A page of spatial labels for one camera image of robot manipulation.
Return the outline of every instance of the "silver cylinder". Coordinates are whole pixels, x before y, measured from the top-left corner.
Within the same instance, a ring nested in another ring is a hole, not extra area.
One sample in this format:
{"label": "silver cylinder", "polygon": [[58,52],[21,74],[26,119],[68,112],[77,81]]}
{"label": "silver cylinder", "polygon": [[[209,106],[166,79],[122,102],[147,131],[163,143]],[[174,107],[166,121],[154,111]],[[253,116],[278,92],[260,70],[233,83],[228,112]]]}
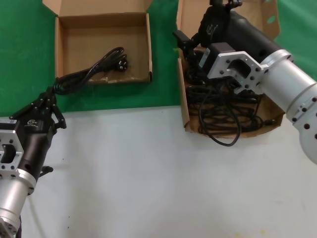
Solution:
{"label": "silver cylinder", "polygon": [[20,226],[20,215],[28,194],[36,185],[35,178],[28,172],[1,171],[0,176],[0,234],[13,236]]}
{"label": "silver cylinder", "polygon": [[284,59],[277,62],[264,75],[260,88],[283,111],[287,112],[290,106],[316,82],[306,73]]}
{"label": "silver cylinder", "polygon": [[19,217],[28,195],[29,187],[15,178],[0,179],[0,217],[14,226],[20,226]]}

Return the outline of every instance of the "black motor housing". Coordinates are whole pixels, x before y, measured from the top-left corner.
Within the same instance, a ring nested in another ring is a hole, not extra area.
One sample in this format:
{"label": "black motor housing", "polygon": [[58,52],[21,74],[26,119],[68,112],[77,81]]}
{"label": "black motor housing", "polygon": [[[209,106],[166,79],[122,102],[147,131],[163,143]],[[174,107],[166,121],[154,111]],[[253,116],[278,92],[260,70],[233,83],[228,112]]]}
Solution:
{"label": "black motor housing", "polygon": [[247,52],[258,63],[282,49],[246,18],[224,5],[214,5],[207,9],[198,34],[202,47],[226,42],[236,51]]}

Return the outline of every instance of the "cardboard box flap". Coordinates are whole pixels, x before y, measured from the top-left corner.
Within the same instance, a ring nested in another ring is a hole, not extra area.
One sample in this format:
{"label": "cardboard box flap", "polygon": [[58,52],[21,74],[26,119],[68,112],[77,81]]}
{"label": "cardboard box flap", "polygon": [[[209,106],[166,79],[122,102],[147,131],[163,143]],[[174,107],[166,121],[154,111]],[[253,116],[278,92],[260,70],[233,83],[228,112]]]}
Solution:
{"label": "cardboard box flap", "polygon": [[[208,0],[179,0],[177,29],[191,38],[198,32],[208,7]],[[272,39],[280,33],[276,0],[244,0],[243,5],[236,8],[236,11]]]}
{"label": "cardboard box flap", "polygon": [[152,0],[43,0],[58,16],[146,12]]}
{"label": "cardboard box flap", "polygon": [[62,0],[43,0],[43,4],[47,6],[56,15],[59,15]]}

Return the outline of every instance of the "coiled black cable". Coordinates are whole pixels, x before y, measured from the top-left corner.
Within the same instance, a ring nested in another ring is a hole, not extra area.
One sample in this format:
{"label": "coiled black cable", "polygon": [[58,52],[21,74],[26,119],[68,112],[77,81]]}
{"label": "coiled black cable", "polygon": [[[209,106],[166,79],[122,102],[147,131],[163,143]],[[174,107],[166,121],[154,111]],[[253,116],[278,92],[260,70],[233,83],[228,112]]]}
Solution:
{"label": "coiled black cable", "polygon": [[92,76],[99,72],[108,72],[111,70],[124,72],[128,67],[128,62],[127,55],[123,54],[123,52],[123,47],[117,47],[109,51],[91,68],[57,78],[53,85],[54,92],[59,95],[77,92],[87,85],[88,80]]}
{"label": "coiled black cable", "polygon": [[[236,95],[233,90],[239,84],[234,78],[210,80],[201,68],[191,64],[185,72],[185,78],[194,85],[186,88],[189,114],[198,117],[199,133],[209,136],[216,143],[233,146],[241,133],[259,130],[270,123],[257,115],[261,96],[247,90]],[[215,137],[230,134],[236,134],[231,143],[223,143]]]}

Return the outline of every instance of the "white table surface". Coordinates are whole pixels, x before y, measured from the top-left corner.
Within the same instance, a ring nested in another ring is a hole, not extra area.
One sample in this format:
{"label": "white table surface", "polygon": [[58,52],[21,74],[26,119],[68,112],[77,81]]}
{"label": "white table surface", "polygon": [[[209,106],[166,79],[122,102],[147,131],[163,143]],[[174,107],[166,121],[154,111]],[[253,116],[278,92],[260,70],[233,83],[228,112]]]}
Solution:
{"label": "white table surface", "polygon": [[23,238],[317,237],[317,165],[286,119],[226,148],[185,132],[179,107],[65,118]]}

